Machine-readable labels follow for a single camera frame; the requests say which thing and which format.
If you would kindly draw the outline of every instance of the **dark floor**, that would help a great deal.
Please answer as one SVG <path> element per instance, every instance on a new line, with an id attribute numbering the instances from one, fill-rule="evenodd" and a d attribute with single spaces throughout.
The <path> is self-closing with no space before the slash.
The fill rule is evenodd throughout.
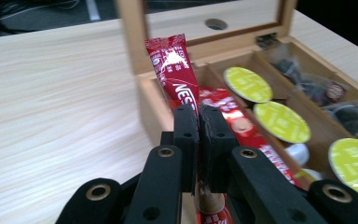
<path id="1" fill-rule="evenodd" d="M 84 24 L 87 0 L 0 0 L 0 36 Z M 117 19 L 114 0 L 94 0 L 100 21 Z M 232 0 L 148 0 L 150 12 Z M 28 5 L 10 13 L 14 4 Z M 297 10 L 358 46 L 358 4 L 345 0 L 298 0 Z"/>

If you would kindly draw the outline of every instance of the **wooden table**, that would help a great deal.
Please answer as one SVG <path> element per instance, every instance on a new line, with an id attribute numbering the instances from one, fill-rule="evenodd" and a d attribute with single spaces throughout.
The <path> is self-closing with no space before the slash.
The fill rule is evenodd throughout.
<path id="1" fill-rule="evenodd" d="M 291 35 L 358 80 L 356 46 L 299 12 Z M 0 223 L 54 223 L 85 182 L 140 173 L 139 110 L 119 21 L 0 37 Z"/>

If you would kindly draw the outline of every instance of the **red coffee stick packet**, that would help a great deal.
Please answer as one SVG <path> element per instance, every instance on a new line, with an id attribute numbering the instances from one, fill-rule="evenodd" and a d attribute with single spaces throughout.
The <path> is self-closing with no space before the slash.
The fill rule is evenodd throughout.
<path id="1" fill-rule="evenodd" d="M 147 39 L 145 45 L 171 110 L 190 104 L 198 116 L 199 84 L 188 58 L 185 35 Z"/>

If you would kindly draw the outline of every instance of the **wooden box lid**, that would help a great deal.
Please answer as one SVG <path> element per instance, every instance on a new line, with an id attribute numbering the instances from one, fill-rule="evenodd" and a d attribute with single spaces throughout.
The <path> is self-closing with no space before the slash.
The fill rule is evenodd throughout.
<path id="1" fill-rule="evenodd" d="M 133 73 L 139 75 L 153 71 L 145 50 L 148 38 L 185 34 L 187 51 L 193 61 L 223 51 L 255 46 L 260 36 L 275 34 L 279 38 L 288 35 L 296 0 L 226 1 L 151 14 L 146 13 L 144 0 L 117 0 L 116 4 L 131 67 Z"/>

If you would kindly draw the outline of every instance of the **hinge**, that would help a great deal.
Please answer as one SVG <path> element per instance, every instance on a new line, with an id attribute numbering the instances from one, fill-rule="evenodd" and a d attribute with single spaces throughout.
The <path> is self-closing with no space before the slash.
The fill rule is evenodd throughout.
<path id="1" fill-rule="evenodd" d="M 269 47 L 274 45 L 276 42 L 278 42 L 276 37 L 277 37 L 277 33 L 258 36 L 256 39 L 256 44 L 261 49 L 268 49 Z"/>

